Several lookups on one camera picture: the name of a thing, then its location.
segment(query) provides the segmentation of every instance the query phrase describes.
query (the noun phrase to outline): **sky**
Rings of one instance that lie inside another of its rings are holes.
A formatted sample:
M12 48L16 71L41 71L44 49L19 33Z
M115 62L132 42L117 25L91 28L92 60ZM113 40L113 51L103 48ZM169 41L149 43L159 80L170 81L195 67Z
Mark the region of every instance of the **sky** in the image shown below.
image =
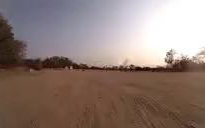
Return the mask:
M0 0L27 57L91 65L163 65L205 47L205 0Z

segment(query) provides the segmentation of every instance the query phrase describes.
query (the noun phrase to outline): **vegetation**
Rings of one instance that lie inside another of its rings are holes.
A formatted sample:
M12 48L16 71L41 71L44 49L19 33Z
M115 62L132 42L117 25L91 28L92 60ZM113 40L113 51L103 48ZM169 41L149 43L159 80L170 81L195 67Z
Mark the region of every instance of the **vegetation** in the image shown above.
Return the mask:
M12 27L0 14L0 68L12 68L16 66L26 66L35 70L42 68L66 68L75 69L96 69L96 70L120 70L120 71L201 71L205 70L205 48L198 55L189 58L181 54L176 58L177 52L171 49L166 53L164 61L167 67L140 67L128 64L126 59L120 66L89 67L87 64L77 64L71 59L63 56L53 56L45 59L25 59L26 44L14 38Z
M21 65L25 50L25 43L14 39L12 27L0 14L0 68Z

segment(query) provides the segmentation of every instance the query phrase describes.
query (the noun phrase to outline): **sand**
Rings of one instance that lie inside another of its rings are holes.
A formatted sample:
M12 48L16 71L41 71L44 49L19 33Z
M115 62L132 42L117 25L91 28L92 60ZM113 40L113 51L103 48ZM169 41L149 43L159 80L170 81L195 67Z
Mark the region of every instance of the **sand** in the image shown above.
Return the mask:
M205 73L0 72L0 128L205 128Z

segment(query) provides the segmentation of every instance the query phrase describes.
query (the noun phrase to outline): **dirt road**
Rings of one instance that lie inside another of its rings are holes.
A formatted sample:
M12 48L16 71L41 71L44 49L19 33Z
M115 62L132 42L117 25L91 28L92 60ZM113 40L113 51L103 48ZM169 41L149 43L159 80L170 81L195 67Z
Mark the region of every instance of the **dirt road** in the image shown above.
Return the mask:
M0 128L205 128L205 73L0 77Z

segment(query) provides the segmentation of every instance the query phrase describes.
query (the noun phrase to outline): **sunlight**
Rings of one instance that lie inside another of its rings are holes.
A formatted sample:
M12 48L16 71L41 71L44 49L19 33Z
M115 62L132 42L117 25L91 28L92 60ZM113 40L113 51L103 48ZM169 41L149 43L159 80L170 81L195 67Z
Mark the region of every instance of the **sunlight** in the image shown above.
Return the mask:
M193 56L205 46L205 1L169 3L156 11L146 27L147 43L158 52L174 48Z

